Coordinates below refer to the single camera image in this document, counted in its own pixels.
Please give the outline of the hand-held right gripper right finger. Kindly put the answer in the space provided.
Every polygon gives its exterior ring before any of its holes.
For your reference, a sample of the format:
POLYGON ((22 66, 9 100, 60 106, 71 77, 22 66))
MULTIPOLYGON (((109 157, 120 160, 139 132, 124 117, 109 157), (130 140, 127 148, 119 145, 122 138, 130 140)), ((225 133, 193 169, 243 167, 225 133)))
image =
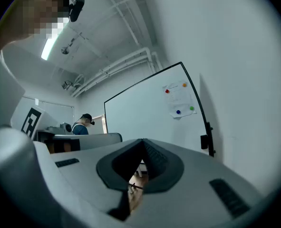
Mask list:
POLYGON ((145 193, 126 219, 134 228, 247 228, 270 203, 248 181, 206 154, 149 139, 179 157, 170 189, 145 193))

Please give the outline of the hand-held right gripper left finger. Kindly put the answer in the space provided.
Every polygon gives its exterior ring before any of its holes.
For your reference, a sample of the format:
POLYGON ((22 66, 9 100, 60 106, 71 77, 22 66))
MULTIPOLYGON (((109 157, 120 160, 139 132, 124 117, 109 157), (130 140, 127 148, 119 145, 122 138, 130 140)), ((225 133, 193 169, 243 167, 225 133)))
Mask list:
POLYGON ((54 162, 77 159, 59 167, 66 181, 83 199, 122 222, 131 217, 128 183, 140 164, 143 141, 130 140, 89 150, 54 153, 54 162))

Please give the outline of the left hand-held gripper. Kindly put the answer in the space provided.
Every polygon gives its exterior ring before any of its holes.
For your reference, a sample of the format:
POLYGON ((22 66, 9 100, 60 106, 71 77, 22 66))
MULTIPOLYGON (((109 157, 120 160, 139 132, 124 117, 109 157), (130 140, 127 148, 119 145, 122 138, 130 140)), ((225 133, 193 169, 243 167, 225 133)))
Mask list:
POLYGON ((51 154, 94 149, 123 141, 119 133, 70 135, 71 125, 58 122, 35 105, 18 106, 11 123, 31 140, 44 143, 51 154))

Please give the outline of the printed paper sheet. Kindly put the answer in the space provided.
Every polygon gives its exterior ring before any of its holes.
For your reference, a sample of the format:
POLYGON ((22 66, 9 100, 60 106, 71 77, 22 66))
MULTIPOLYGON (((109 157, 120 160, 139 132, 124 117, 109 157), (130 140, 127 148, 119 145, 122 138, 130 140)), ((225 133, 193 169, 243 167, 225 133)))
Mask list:
POLYGON ((167 103, 169 114, 173 118, 181 118, 192 114, 197 114, 195 108, 195 101, 191 95, 192 87, 185 80, 176 81, 168 85, 163 86, 164 97, 167 103))

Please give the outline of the white ceiling pipe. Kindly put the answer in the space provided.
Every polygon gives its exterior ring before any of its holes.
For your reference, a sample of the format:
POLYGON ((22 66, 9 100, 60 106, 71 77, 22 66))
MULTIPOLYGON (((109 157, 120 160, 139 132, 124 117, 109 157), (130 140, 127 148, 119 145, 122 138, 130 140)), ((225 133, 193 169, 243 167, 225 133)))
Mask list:
POLYGON ((90 84, 96 84, 102 81, 105 77, 111 77, 112 74, 115 74, 115 70, 118 71, 124 69, 138 61, 147 59, 149 63, 152 62, 152 54, 148 47, 143 47, 138 49, 126 56, 118 59, 117 61, 111 63, 103 69, 100 69, 95 75, 86 80, 79 88, 77 88, 71 94, 72 97, 79 96, 82 92, 87 91, 90 88, 90 84))
POLYGON ((155 63, 157 64, 157 68, 159 70, 163 69, 161 61, 159 60, 158 53, 156 51, 151 51, 148 47, 143 47, 118 59, 105 68, 100 69, 95 75, 85 80, 85 82, 80 87, 73 91, 71 93, 71 96, 77 98, 81 93, 89 90, 103 80, 142 63, 148 63, 152 73, 156 72, 154 68, 155 63))

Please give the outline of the long ceiling light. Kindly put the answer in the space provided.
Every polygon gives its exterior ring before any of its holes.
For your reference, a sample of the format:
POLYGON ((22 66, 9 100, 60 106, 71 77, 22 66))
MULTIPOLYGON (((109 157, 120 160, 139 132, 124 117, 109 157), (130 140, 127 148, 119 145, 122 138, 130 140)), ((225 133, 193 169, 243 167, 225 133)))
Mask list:
POLYGON ((69 18, 59 18, 57 23, 52 23, 51 29, 47 32, 47 40, 41 53, 42 59, 48 60, 55 42, 68 23, 69 18))

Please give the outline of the person's white shirt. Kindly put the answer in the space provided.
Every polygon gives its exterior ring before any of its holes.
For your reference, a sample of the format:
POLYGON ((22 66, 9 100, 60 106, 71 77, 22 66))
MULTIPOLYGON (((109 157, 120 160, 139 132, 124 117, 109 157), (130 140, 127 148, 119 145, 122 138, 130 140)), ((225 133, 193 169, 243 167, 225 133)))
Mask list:
POLYGON ((4 62, 0 52, 0 126, 11 125, 17 105, 25 93, 4 62))

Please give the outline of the thin white ceiling conduit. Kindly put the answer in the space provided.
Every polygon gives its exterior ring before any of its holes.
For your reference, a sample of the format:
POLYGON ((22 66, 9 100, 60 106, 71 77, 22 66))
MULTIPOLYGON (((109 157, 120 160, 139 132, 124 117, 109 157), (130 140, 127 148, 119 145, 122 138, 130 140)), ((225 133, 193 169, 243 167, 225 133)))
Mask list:
POLYGON ((131 34, 135 44, 140 47, 139 41, 135 35, 135 33, 133 32, 132 28, 130 27, 130 24, 128 23, 128 21, 126 20, 124 14, 122 13, 121 9, 119 8, 119 5, 117 5, 117 3, 115 2, 115 0, 110 0, 110 2, 112 3, 113 7, 117 10, 117 12, 119 13, 119 16, 121 17, 121 19, 123 20, 126 28, 128 29, 129 33, 131 34))

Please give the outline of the white whiteboard with black frame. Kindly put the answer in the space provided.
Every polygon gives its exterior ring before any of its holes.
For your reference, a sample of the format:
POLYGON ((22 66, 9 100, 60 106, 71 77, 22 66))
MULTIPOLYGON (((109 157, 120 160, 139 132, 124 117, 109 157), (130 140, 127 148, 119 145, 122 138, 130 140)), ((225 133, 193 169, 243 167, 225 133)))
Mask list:
POLYGON ((104 103, 109 133, 119 133, 124 141, 147 138, 208 154, 201 149, 200 136, 206 134, 200 97, 182 62, 169 66, 111 97, 104 103), (197 114, 173 118, 168 111, 163 86, 185 80, 192 87, 197 114))

